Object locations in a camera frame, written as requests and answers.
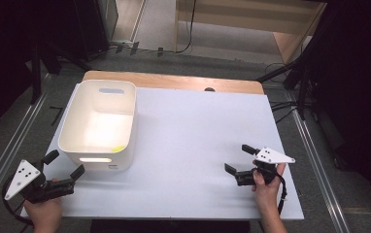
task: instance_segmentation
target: bin handle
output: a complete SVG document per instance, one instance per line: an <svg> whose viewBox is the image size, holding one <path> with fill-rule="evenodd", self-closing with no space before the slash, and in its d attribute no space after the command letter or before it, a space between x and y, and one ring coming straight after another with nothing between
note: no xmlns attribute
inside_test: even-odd
<svg viewBox="0 0 371 233"><path fill-rule="evenodd" d="M99 88L99 92L103 94L124 94L125 91L119 88Z"/></svg>

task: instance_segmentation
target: white table surface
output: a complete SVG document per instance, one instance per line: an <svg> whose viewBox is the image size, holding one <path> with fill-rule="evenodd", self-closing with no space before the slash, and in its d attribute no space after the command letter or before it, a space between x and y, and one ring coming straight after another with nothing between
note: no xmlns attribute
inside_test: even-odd
<svg viewBox="0 0 371 233"><path fill-rule="evenodd" d="M223 167L252 169L253 157L241 151L242 144L284 153L267 96L139 87L137 116L131 167L86 171L75 193L63 197L64 216L259 218L251 187L238 186ZM57 146L63 119L48 149L60 155L45 166L47 179L67 179L77 168ZM288 166L284 178L288 196L281 217L303 219Z"/></svg>

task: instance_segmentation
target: wooden table edge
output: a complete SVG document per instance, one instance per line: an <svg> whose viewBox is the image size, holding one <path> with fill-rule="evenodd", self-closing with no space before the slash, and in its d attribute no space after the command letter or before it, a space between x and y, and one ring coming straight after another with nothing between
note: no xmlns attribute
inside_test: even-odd
<svg viewBox="0 0 371 233"><path fill-rule="evenodd" d="M210 87L218 92L233 92L247 94L264 94L261 83L256 81L241 81L215 79L194 76L174 76L134 72L88 71L83 77L89 80L115 80L132 82L138 87L173 88L188 90L205 90Z"/></svg>

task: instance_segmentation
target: white plastic bin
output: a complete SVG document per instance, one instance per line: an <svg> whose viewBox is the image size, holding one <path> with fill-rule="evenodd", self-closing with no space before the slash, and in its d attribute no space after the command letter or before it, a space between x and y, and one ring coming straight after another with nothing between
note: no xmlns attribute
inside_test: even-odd
<svg viewBox="0 0 371 233"><path fill-rule="evenodd" d="M136 86L84 81L71 100L58 146L86 170L124 170L134 156Z"/></svg>

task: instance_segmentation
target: metal rail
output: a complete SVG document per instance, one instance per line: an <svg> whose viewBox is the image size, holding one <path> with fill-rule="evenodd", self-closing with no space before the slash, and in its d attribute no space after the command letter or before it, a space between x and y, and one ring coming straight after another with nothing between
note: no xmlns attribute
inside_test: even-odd
<svg viewBox="0 0 371 233"><path fill-rule="evenodd" d="M6 175L8 169L13 163L13 160L17 155L18 149L21 146L21 143L24 140L29 128L33 124L34 119L36 118L37 114L40 112L41 106L43 105L44 101L47 98L47 92L49 90L51 82L52 82L51 75L46 74L46 76L43 78L43 81L42 81L43 92L41 94L41 97L37 100L37 102L34 105L28 108L28 110L26 111L24 115L24 118L19 124L9 144L7 145L7 147L4 149L3 153L1 154L0 183L3 181L4 176Z"/></svg>
<svg viewBox="0 0 371 233"><path fill-rule="evenodd" d="M286 94L289 101L295 101L292 93L287 91ZM310 162L319 183L320 190L327 206L328 212L330 213L331 219L334 223L334 227L338 233L351 232L349 225L347 224L347 221L343 215L342 208L337 201L334 190L331 187L330 181L324 172L319 153L317 152L317 149L313 143L313 139L310 135L307 124L304 120L301 119L300 115L296 111L294 111L293 115L295 123L297 124L298 131L303 140L307 155L310 158Z"/></svg>

